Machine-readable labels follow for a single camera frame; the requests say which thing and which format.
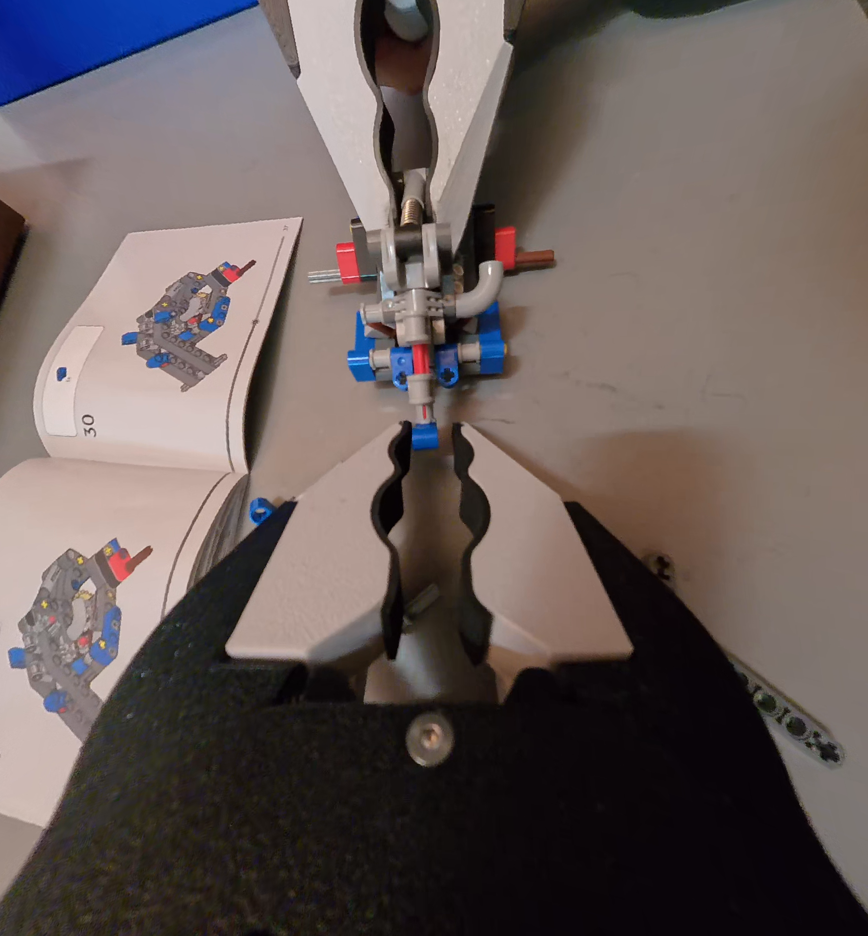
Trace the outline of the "small grey lego pin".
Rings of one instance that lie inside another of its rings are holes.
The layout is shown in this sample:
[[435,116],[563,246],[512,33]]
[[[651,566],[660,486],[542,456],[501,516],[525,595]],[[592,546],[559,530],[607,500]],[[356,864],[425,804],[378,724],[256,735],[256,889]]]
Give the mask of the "small grey lego pin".
[[437,584],[432,583],[406,602],[403,610],[402,633],[407,634],[414,629],[428,609],[439,599],[440,589]]

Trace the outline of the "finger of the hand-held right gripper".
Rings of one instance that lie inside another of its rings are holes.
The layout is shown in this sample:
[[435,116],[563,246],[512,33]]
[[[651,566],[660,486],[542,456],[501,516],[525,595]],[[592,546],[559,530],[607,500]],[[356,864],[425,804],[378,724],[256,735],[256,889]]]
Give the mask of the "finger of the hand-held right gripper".
[[433,161],[428,207],[458,248],[513,56],[516,3],[438,1],[426,77]]
[[394,123],[375,68],[383,3],[280,3],[280,46],[365,228],[395,223]]

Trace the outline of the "instruction booklet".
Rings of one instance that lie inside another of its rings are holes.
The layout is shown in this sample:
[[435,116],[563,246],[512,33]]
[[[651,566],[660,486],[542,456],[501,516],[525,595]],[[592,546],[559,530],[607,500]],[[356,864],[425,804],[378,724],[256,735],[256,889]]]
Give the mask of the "instruction booklet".
[[121,243],[0,479],[0,814],[44,826],[118,679],[237,540],[245,411],[302,218]]

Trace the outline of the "lego chassis assembly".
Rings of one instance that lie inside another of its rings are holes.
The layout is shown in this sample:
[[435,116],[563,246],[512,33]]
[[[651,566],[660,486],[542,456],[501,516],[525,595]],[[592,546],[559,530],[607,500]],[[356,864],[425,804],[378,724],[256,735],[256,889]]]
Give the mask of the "lego chassis assembly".
[[[396,177],[401,205],[392,227],[368,230],[359,218],[350,222],[351,240],[335,247],[334,269],[308,273],[311,285],[372,285],[374,300],[391,298],[411,288],[429,288],[444,301],[442,339],[435,345],[435,386],[450,389],[466,375],[503,372],[507,345],[502,337],[498,296],[506,275],[553,268],[551,249],[528,251],[515,227],[497,227],[491,204],[474,205],[460,245],[453,248],[450,228],[438,225],[428,209],[426,170]],[[356,314],[357,331],[361,328]],[[380,371],[375,380],[389,382]]]

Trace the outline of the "blue storage bin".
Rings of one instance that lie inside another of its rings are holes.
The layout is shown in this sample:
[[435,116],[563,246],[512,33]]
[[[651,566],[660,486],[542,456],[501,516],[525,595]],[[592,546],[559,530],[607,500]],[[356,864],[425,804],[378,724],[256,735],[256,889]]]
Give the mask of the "blue storage bin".
[[256,1],[0,1],[0,107]]

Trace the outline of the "red axle with grey connectors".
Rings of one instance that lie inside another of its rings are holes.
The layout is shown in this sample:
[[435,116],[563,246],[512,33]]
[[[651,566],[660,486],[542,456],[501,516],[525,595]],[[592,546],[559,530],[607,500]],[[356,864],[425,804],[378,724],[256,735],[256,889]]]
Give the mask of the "red axle with grey connectors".
[[444,301],[435,290],[411,288],[391,298],[363,303],[355,348],[348,363],[356,379],[375,380],[386,371],[415,409],[414,451],[439,446],[434,412],[435,345],[442,339]]

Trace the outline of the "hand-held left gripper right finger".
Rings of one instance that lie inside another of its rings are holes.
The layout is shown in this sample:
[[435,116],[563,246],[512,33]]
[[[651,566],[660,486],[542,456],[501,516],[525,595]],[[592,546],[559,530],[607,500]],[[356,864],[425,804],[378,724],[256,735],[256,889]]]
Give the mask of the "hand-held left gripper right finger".
[[471,425],[452,428],[458,625],[474,664],[616,660],[633,647],[564,501]]

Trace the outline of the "dark grey angled lego beam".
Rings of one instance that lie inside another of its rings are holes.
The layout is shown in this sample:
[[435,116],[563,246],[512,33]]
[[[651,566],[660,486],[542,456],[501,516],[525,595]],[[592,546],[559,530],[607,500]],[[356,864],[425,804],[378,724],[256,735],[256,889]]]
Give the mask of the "dark grey angled lego beam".
[[844,764],[845,750],[829,729],[743,661],[731,653],[726,656],[770,729],[828,768]]

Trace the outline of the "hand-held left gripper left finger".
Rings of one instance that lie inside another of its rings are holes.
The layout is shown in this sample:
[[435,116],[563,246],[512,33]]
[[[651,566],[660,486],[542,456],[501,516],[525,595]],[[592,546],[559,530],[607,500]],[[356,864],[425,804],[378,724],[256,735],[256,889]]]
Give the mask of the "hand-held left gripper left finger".
[[320,477],[291,507],[226,643],[236,660],[394,659],[403,629],[400,560],[411,423],[397,423]]

